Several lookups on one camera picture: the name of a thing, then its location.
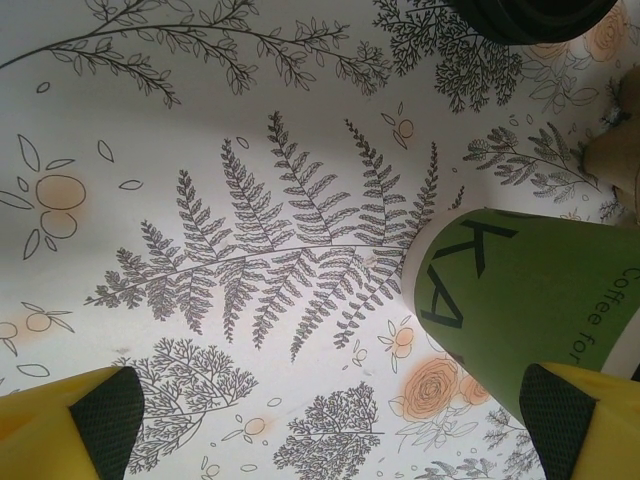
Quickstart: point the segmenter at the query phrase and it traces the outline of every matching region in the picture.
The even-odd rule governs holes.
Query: leaf drawing
[[[520,80],[522,56],[473,30],[442,0],[374,0],[379,9],[373,24],[391,34],[396,73],[407,75],[425,57],[437,55],[435,88],[449,97],[449,108],[479,112],[493,91],[498,105],[511,99]]]
[[[214,345],[163,338],[153,350],[150,357],[114,363],[136,369],[145,397],[142,426],[129,460],[132,474],[153,469],[193,438],[208,413],[234,407],[258,385],[250,372],[234,368],[232,358]]]
[[[516,448],[507,457],[502,471],[506,475],[505,480],[520,480],[540,466],[540,459],[529,432],[519,425],[512,425],[511,415],[504,408],[489,412],[487,421],[494,427],[484,436],[489,450],[499,447],[511,435],[516,436]]]
[[[297,143],[289,143],[289,132],[284,130],[280,112],[269,115],[273,123],[269,125],[269,140],[276,145],[271,150],[279,160],[275,167],[287,170],[280,176],[280,180],[293,183],[284,192],[294,196],[289,204],[299,213],[293,215],[298,221],[300,232],[298,238],[305,243],[314,245],[332,245],[334,240],[355,229],[353,226],[340,224],[359,209],[355,207],[336,209],[340,202],[349,198],[347,192],[339,192],[327,196],[322,194],[331,183],[338,178],[335,174],[316,176],[322,167],[321,162],[307,164],[309,152],[301,152],[297,156]]]
[[[380,445],[382,434],[373,430],[378,421],[373,393],[361,382],[329,397],[317,396],[304,418],[289,422],[291,435],[273,457],[278,469],[292,467],[306,480],[354,478]]]
[[[260,349],[291,307],[308,299],[291,341],[295,361],[313,332],[334,314],[342,315],[336,320],[334,344],[344,348],[368,312],[399,295],[406,249],[436,211],[435,146],[426,186],[409,213],[399,207],[406,203],[397,193],[400,176],[348,123],[365,166],[367,202],[347,207],[343,202],[350,197],[339,188],[340,178],[323,173],[321,162],[309,161],[309,152],[289,142],[279,112],[269,116],[268,127],[273,166],[285,182],[288,206],[296,211],[293,223],[283,218],[284,203],[272,201],[272,190],[247,169],[227,139],[221,146],[221,169],[235,223],[216,218],[189,172],[180,170],[177,207],[184,246],[143,221],[146,253],[118,249],[119,270],[105,273],[105,283],[86,304],[137,309],[146,301],[156,320],[182,315],[192,331],[202,334],[202,322],[218,303],[226,340],[232,342],[236,326],[251,315],[253,344]],[[451,208],[460,206],[463,192]],[[356,224],[347,224],[357,212]],[[216,286],[221,287],[220,298],[214,298]],[[254,301],[258,305],[250,314]]]
[[[355,52],[344,53],[341,48],[349,39],[349,26],[338,21],[329,25],[311,17],[309,21],[296,20],[286,33],[282,26],[262,30],[254,25],[254,22],[262,23],[257,22],[260,13],[255,0],[223,0],[213,10],[194,8],[184,0],[130,0],[120,6],[98,0],[85,3],[93,17],[101,22],[98,28],[23,53],[1,64],[0,69],[32,55],[50,52],[56,60],[69,64],[78,76],[104,71],[130,77],[146,96],[160,93],[169,108],[180,104],[169,82],[171,70],[156,66],[146,53],[148,44],[155,44],[151,50],[164,47],[172,54],[218,64],[236,95],[257,83],[258,66],[242,58],[244,52],[238,48],[238,41],[243,37],[255,41],[259,58],[273,60],[286,85],[304,90],[309,90],[309,85],[316,81],[309,71],[314,63],[323,68],[332,62],[336,76],[349,80],[363,95],[371,95],[384,87],[391,69],[382,50],[368,42],[361,41]],[[125,55],[125,51],[131,51],[127,42],[131,43],[134,38],[143,40],[144,48]]]
[[[505,127],[491,130],[486,139],[476,139],[468,146],[467,162],[478,162],[478,170],[494,168],[494,175],[502,178],[501,185],[520,185],[527,180],[538,190],[538,198],[553,197],[554,203],[573,198],[576,187],[587,185],[596,191],[598,181],[581,166],[582,145],[571,149],[558,129],[547,123],[549,131],[541,128],[540,135],[530,136],[530,150],[518,149],[517,135]]]

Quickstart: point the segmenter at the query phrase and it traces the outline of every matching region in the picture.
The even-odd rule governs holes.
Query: green paper cup
[[[638,380],[640,232],[499,210],[451,210],[402,276],[422,327],[522,422],[532,363]]]

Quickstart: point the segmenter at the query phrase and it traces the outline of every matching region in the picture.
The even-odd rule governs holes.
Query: black mesh
[[[547,480],[571,478],[596,403],[540,365],[527,368],[520,410]]]
[[[101,480],[122,480],[144,412],[136,372],[123,367],[69,407]]]

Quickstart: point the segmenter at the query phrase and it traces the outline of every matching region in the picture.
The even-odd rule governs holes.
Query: black lid
[[[505,45],[559,43],[576,38],[617,0],[452,0],[478,33]]]

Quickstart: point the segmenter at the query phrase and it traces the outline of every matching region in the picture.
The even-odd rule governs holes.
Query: patterned wallpaper
[[[617,220],[580,157],[640,7],[525,48],[440,0],[28,0],[0,27],[1,395],[133,366],[128,478],[544,478],[403,261],[460,206]]]

